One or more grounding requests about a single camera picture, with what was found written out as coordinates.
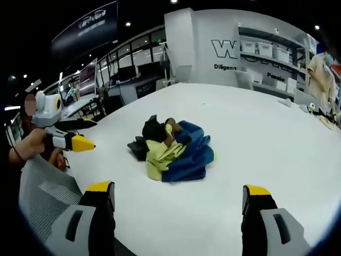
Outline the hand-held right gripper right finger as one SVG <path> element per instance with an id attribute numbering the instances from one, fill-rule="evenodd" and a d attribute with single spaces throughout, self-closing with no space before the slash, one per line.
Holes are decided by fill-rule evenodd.
<path id="1" fill-rule="evenodd" d="M 243 186 L 241 232 L 242 255 L 306 255 L 311 249 L 303 226 L 259 186 Z"/>

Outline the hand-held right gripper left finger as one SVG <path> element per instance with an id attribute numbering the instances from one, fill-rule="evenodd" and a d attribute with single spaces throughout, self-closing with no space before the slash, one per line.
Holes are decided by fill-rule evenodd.
<path id="1" fill-rule="evenodd" d="M 115 184 L 87 187 L 53 222 L 45 245 L 53 255 L 115 255 Z"/>

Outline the person's left hand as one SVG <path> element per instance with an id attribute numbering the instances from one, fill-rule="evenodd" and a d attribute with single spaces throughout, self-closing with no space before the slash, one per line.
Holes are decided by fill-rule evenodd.
<path id="1" fill-rule="evenodd" d="M 22 161 L 26 161 L 45 151 L 45 139 L 46 131 L 41 128 L 35 128 L 16 144 L 14 151 Z"/>

